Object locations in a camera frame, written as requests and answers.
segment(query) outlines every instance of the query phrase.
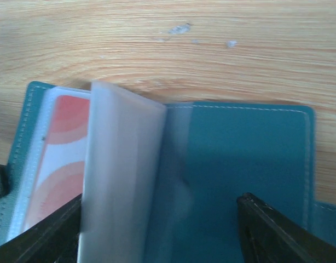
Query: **stitching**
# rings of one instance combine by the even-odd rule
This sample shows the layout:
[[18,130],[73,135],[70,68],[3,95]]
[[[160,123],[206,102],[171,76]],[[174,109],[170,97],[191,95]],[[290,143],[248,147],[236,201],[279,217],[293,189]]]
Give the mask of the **stitching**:
[[239,109],[239,110],[257,110],[257,111],[288,111],[288,112],[299,112],[304,115],[305,120],[305,156],[304,156],[304,200],[303,200],[303,227],[308,228],[308,210],[309,210],[309,188],[310,188],[310,119],[308,114],[304,111],[290,110],[284,108],[256,108],[256,107],[236,107],[236,106],[206,106],[206,105],[192,105],[192,106],[171,106],[167,108],[228,108],[228,109]]
[[[18,131],[18,133],[19,133],[18,140],[17,140],[18,143],[17,143],[16,148],[15,148],[15,153],[14,153],[14,157],[13,157],[13,160],[12,160],[10,174],[14,174],[14,172],[15,172],[16,160],[19,157],[19,152],[20,152],[20,149],[21,149],[21,142],[22,142],[22,138],[24,136],[24,130],[25,130],[24,127],[27,124],[28,117],[29,117],[29,112],[30,112],[31,105],[32,105],[33,94],[34,94],[35,89],[37,89],[37,88],[47,89],[46,87],[34,86],[34,87],[31,88],[30,92],[28,93],[27,104],[26,104],[26,106],[27,106],[26,107],[26,112],[24,114],[22,128]],[[3,203],[2,203],[1,211],[0,211],[0,230],[1,230],[1,227],[2,227],[2,223],[3,223],[2,216],[4,215],[4,210],[6,209],[6,205],[7,205],[6,199],[2,200],[2,202]]]
[[[61,222],[64,221],[64,220],[67,218],[67,215],[68,215],[69,211],[73,210],[74,207],[79,206],[79,203],[80,203],[80,202],[75,202],[71,207],[69,207],[69,208],[68,208],[68,209],[61,215],[61,217],[60,217],[60,221],[61,221]],[[54,226],[56,226],[56,225],[58,225],[58,224],[60,224],[60,222],[59,222],[58,220],[55,220],[54,223],[53,223],[51,226],[49,226],[48,229],[53,229]],[[36,241],[34,241],[34,242],[31,244],[31,246],[29,246],[29,247],[27,248],[27,250],[24,251],[24,252],[19,256],[19,258],[17,259],[17,262],[18,262],[20,259],[22,259],[22,258],[24,257],[24,255],[26,255],[31,249],[33,249],[33,245],[34,245],[34,244],[38,244],[38,243],[40,243],[40,240],[41,240],[42,238],[44,238],[45,235],[47,235],[47,233],[42,233],[42,234],[38,237],[38,239],[37,239]]]
[[336,212],[336,208],[328,208],[328,207],[324,207],[324,206],[318,205],[318,204],[315,204],[315,206],[326,209],[326,210],[329,210],[329,211],[332,211],[332,212]]

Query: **pink card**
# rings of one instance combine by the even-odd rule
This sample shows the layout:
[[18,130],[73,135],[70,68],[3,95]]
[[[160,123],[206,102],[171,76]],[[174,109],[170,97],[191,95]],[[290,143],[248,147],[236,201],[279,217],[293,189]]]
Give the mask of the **pink card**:
[[56,100],[28,206],[23,231],[82,193],[89,100]]

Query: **wooden table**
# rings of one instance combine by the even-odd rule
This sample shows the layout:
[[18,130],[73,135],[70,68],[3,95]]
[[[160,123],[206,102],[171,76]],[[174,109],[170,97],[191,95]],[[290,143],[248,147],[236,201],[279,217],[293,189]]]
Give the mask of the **wooden table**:
[[165,101],[314,107],[316,195],[336,203],[336,0],[0,0],[0,163],[28,82],[91,79]]

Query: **leather wallet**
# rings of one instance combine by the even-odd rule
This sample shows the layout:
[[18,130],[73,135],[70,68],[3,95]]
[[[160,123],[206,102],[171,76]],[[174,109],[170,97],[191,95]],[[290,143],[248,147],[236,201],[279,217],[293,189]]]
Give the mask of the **leather wallet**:
[[[29,84],[0,199],[0,245],[45,91]],[[143,262],[243,262],[236,198],[252,192],[336,246],[336,205],[315,200],[315,114],[306,106],[167,104]]]

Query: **teal card holder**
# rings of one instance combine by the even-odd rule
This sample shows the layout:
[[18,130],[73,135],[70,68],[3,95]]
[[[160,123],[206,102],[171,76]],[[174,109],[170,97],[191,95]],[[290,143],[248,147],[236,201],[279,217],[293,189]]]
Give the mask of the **teal card holder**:
[[[45,91],[28,85],[0,199],[7,241],[21,174]],[[145,263],[243,262],[236,197],[252,192],[336,246],[336,206],[314,199],[315,114],[306,106],[184,102],[168,114]]]

